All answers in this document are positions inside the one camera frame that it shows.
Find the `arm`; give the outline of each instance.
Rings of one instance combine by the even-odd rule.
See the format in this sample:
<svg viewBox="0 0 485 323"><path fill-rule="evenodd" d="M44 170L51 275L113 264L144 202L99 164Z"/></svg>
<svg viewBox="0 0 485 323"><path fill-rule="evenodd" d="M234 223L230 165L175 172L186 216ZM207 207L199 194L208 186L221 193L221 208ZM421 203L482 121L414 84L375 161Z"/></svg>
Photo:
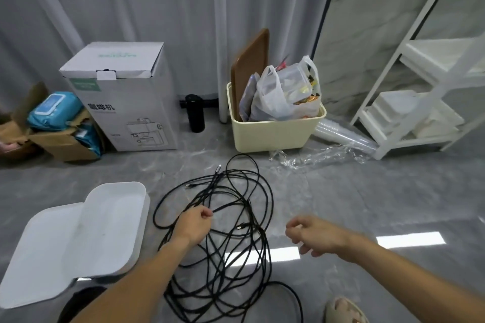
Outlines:
<svg viewBox="0 0 485 323"><path fill-rule="evenodd" d="M212 211L191 208L179 217L171 240L82 310L72 323L150 322L161 295L186 253L210 231Z"/></svg>
<svg viewBox="0 0 485 323"><path fill-rule="evenodd" d="M361 234L315 216L297 216L288 222L286 235L295 244L303 242L301 254L310 250L313 257L333 253L360 265L420 321L474 323L485 317L481 297L434 276Z"/></svg>

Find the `forearm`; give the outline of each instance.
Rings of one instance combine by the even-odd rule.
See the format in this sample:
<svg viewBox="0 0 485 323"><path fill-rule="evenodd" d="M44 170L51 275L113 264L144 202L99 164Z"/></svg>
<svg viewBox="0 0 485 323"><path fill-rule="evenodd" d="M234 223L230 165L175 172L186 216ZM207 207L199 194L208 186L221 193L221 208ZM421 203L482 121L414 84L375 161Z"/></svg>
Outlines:
<svg viewBox="0 0 485 323"><path fill-rule="evenodd" d="M485 302L365 238L353 240L355 262L420 321L483 321Z"/></svg>
<svg viewBox="0 0 485 323"><path fill-rule="evenodd" d="M173 240L152 259L106 290L73 323L149 322L161 295L189 249L184 239Z"/></svg>

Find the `glossy floor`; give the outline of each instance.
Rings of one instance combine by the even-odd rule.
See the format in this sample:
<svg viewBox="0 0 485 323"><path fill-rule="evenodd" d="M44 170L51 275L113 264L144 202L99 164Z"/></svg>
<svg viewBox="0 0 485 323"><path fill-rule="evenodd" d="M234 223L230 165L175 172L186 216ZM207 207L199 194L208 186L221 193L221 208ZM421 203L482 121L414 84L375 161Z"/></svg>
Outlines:
<svg viewBox="0 0 485 323"><path fill-rule="evenodd" d="M140 259L153 255L163 236L151 222L156 202L175 185L212 173L236 153L230 126L220 124L215 112L207 111L206 119L206 129L199 134L190 133L184 124L179 151L114 153L83 166L62 164L44 156L20 167L2 167L0 277L33 215L47 207L82 202L90 190L105 182L134 180L146 186L152 201ZM477 130L445 153L389 157L363 165L355 161L321 164L298 171L269 161L267 153L255 155L275 194L275 212L267 231L270 248L293 247L284 236L285 223L301 212L315 213L369 237L437 231L446 244L395 251L442 277L484 293L483 138L485 131ZM161 222L172 221L193 196L192 191L195 190L181 190L171 198L161 210ZM253 203L255 208L261 206L257 199ZM219 227L229 227L234 223L230 219L230 215L221 213L214 222ZM314 259L298 258L291 251L288 257L283 254L281 261L273 263L272 280L285 282L296 290L307 322L321 321L326 300L337 295L358 303L371 322L417 321L358 266L333 255ZM178 273L191 286L205 279L195 270ZM0 310L0 321L55 322L75 291L96 283L108 286L112 279L79 281L50 301ZM238 300L237 295L229 298ZM250 309L246 321L296 322L296 309L287 291L269 287ZM178 320L161 299L153 321Z"/></svg>

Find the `black water bottle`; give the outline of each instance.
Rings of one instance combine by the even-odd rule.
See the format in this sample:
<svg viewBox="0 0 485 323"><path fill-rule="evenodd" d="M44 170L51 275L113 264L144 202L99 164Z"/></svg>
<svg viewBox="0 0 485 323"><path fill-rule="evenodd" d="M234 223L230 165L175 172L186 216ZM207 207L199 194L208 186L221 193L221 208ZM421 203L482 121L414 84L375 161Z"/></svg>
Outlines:
<svg viewBox="0 0 485 323"><path fill-rule="evenodd" d="M185 103L187 104L190 129L194 133L200 133L206 127L202 98L197 95L187 95L185 96Z"/></svg>

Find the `cable connector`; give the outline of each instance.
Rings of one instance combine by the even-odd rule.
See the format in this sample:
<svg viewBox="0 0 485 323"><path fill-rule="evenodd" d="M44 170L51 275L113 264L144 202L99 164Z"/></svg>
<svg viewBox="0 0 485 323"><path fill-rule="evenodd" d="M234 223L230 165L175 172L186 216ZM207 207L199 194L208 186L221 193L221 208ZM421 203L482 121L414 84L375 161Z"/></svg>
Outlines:
<svg viewBox="0 0 485 323"><path fill-rule="evenodd" d="M250 225L249 222L244 222L244 223L238 225L238 227L236 227L236 230L241 230L242 228L247 228L249 225Z"/></svg>

